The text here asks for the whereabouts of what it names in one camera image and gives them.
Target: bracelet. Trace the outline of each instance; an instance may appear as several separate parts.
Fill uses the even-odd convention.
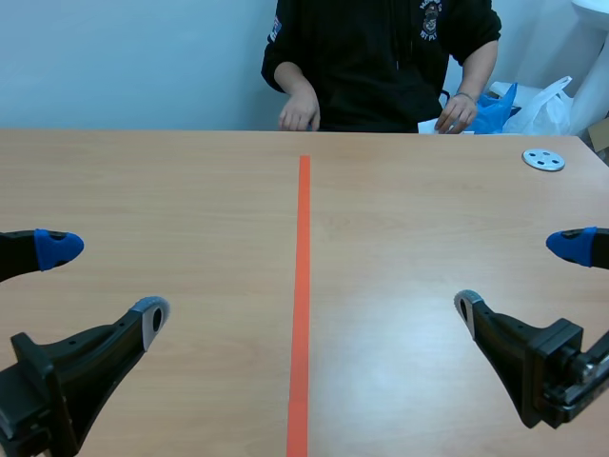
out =
[[[456,97],[457,95],[463,95],[463,96],[469,98],[472,102],[474,102],[474,105],[478,104],[478,102],[476,100],[474,100],[474,97],[472,97],[469,93],[457,92],[454,96]]]

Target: screw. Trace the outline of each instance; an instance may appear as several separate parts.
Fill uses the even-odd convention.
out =
[[[586,366],[581,371],[580,382],[582,384],[589,383],[592,380],[592,378],[594,378],[596,376],[597,368],[598,367],[596,367],[592,364],[586,364]]]

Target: sleeve patch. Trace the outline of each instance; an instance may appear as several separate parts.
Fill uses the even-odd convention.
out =
[[[282,23],[279,22],[279,18],[277,16],[275,16],[275,23],[273,24],[273,31],[270,33],[270,39],[273,43],[275,43],[275,40],[277,39],[277,35],[279,34],[281,29],[282,29]]]

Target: left hand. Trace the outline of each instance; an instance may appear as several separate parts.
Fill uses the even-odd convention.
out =
[[[440,133],[459,134],[474,122],[477,115],[478,106],[474,100],[467,95],[457,94],[446,104],[436,123],[436,130]]]

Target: hoodie logo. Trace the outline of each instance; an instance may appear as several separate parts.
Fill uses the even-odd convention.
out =
[[[270,33],[270,40],[275,43],[279,31],[282,29],[282,23],[279,22],[279,17],[275,16],[275,23],[273,24],[273,31]]]
[[[438,39],[438,16],[442,12],[442,0],[423,0],[420,6],[425,11],[422,21],[421,38],[425,41]]]

